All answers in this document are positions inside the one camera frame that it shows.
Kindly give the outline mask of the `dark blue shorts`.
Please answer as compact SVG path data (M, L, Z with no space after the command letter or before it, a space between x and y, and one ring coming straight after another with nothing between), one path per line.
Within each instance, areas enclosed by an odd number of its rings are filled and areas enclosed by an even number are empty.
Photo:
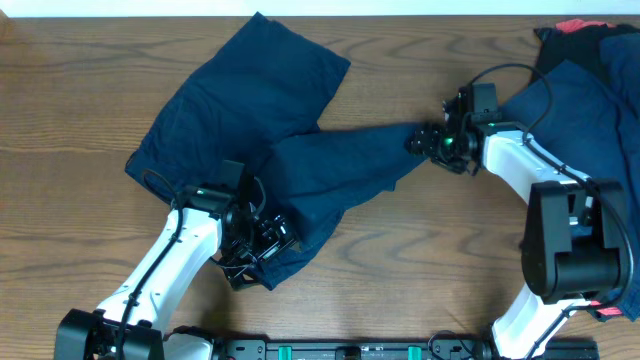
M245 165L257 177L253 202L285 216L300 239L252 271L274 289L318 254L347 210L421 163L406 149L412 123L319 127L348 69L347 59L255 15L164 105L126 173L169 201L212 182L226 160Z

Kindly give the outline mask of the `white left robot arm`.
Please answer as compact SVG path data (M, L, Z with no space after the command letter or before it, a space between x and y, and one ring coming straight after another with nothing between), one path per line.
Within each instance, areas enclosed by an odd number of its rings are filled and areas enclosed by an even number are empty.
M92 312L70 310L55 339L57 359L220 359L216 340L196 328L167 331L200 268L217 265L236 282L298 240L282 217L174 208L131 275Z

